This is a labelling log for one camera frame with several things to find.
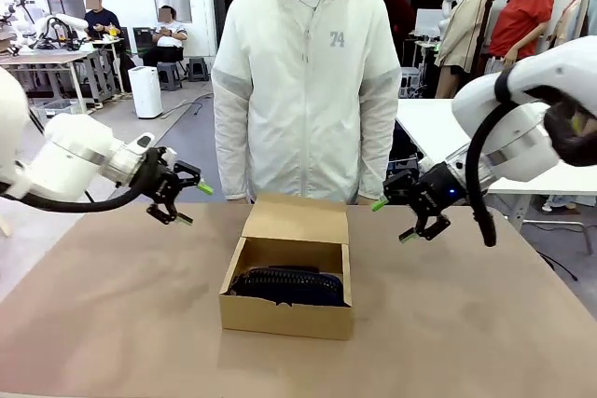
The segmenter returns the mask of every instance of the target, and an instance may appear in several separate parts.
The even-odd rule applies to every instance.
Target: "clothing rack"
[[[483,43],[485,42],[485,33],[487,33],[487,24],[489,22],[489,16],[492,12],[493,2],[495,2],[495,0],[487,0],[485,2],[485,11],[483,11],[483,21],[481,22],[479,36],[477,37],[477,48],[475,48],[475,53],[473,54],[473,63],[471,65],[468,79],[469,82],[478,77],[477,68],[479,66],[481,51],[483,50]]]

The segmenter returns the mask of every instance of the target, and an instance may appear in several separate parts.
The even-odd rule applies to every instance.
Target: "cardboard box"
[[[341,279],[346,307],[276,305],[230,295],[250,268],[305,266]],[[222,328],[289,336],[350,339],[353,333],[348,220],[344,204],[260,194],[249,215],[220,290]]]

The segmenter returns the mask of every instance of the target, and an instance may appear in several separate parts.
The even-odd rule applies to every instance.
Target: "red shirt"
[[[504,57],[506,53],[537,25],[551,19],[553,0],[509,0],[502,10],[492,34],[489,53]],[[535,54],[537,40],[519,50],[519,60]]]

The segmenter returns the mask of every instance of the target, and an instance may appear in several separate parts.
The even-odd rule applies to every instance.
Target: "desk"
[[[0,304],[0,391],[105,398],[588,398],[597,323],[496,220],[431,242],[410,210],[350,207],[354,339],[222,331],[217,294],[250,206],[85,216]]]
[[[416,68],[416,63],[417,63],[417,53],[419,48],[421,49],[421,56],[423,57],[423,70],[421,70],[421,74],[420,74],[420,87],[419,89],[425,87],[426,88],[426,76],[427,76],[427,53],[429,51],[434,51],[435,52],[435,48],[437,47],[437,45],[439,44],[438,41],[436,42],[428,42],[428,41],[415,41],[414,43],[414,53],[412,55],[412,67]]]
[[[123,38],[119,38],[116,39],[114,41],[103,41],[103,40],[96,40],[96,41],[91,41],[91,43],[94,46],[99,46],[99,47],[106,47],[106,46],[110,46],[112,48],[112,55],[114,56],[114,67],[118,68],[118,83],[120,84],[120,93],[124,93],[124,84],[122,83],[122,73],[120,72],[120,57],[118,56],[117,52],[116,52],[116,44],[124,41]]]
[[[537,104],[535,107],[537,114],[546,109],[544,104]],[[400,100],[396,119],[411,140],[435,163],[442,162],[470,142],[451,112],[451,100]],[[513,214],[508,219],[514,227],[520,229],[532,195],[597,195],[597,166],[577,168],[560,162],[530,182],[500,179],[490,187],[489,192],[518,195]]]
[[[56,79],[56,72],[70,72],[71,81],[76,91],[76,97],[84,114],[87,112],[87,105],[81,93],[81,87],[76,76],[75,61],[85,60],[93,52],[84,51],[66,51],[66,50],[37,50],[32,54],[23,54],[18,56],[8,56],[0,58],[0,65],[4,67],[16,67],[18,65],[35,65],[35,71],[48,73],[49,83],[55,96],[60,97],[60,89]],[[14,69],[15,71],[28,71],[29,69]]]

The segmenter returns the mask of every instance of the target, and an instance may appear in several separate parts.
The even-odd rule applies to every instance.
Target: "seated person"
[[[158,24],[153,34],[156,47],[143,57],[143,65],[147,67],[157,67],[158,62],[179,62],[183,58],[183,41],[187,40],[185,25],[176,21],[176,10],[167,5],[160,8],[160,17],[164,21]]]
[[[102,0],[97,0],[94,5],[88,1],[90,11],[85,14],[85,21],[90,25],[87,31],[92,39],[102,39],[104,34],[108,33],[110,25],[116,30],[116,34],[120,35],[120,22],[116,14],[104,8]]]

